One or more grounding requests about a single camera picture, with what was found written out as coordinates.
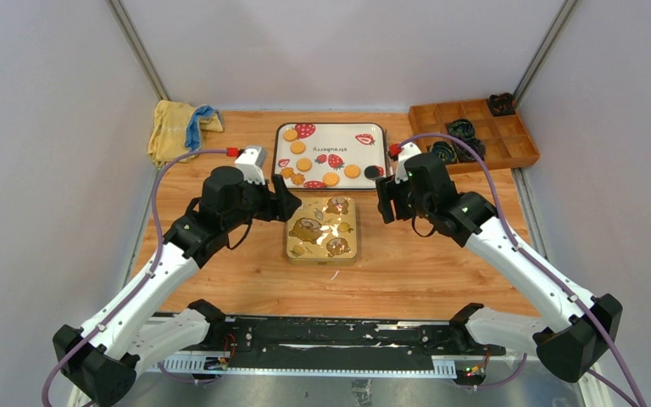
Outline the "white strawberry tray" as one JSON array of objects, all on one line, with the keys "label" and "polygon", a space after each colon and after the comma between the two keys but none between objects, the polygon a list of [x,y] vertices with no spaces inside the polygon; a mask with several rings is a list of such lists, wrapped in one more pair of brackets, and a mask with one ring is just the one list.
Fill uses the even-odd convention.
[{"label": "white strawberry tray", "polygon": [[[291,153],[291,142],[282,138],[289,128],[298,131],[304,153]],[[369,165],[392,174],[386,132],[376,123],[291,122],[276,131],[273,172],[291,189],[373,190],[375,181],[364,176]]]}]

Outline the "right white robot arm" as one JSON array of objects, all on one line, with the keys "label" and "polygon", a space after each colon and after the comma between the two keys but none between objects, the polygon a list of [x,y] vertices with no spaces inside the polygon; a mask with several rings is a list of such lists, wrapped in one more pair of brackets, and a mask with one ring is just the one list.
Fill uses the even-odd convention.
[{"label": "right white robot arm", "polygon": [[515,235],[496,206],[478,192],[460,192],[444,163],[430,153],[407,158],[393,176],[376,180],[386,223],[422,218],[494,267],[537,310],[537,318],[500,313],[482,304],[451,321],[450,342],[461,354],[496,345],[534,354],[556,377],[578,382],[616,339],[623,306],[563,275]]}]

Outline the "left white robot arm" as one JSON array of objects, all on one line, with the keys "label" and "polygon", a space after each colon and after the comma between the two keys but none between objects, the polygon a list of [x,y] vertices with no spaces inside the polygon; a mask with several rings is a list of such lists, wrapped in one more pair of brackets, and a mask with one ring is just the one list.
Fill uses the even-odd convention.
[{"label": "left white robot arm", "polygon": [[60,373],[87,397],[88,405],[113,406],[152,365],[182,348],[215,350],[225,341],[224,315],[198,300],[165,323],[145,328],[153,313],[221,249],[235,249],[229,235],[254,221],[286,222],[301,206],[280,175],[249,181],[238,168],[221,166],[202,192],[163,235],[149,262],[107,305],[78,327],[53,335]]}]

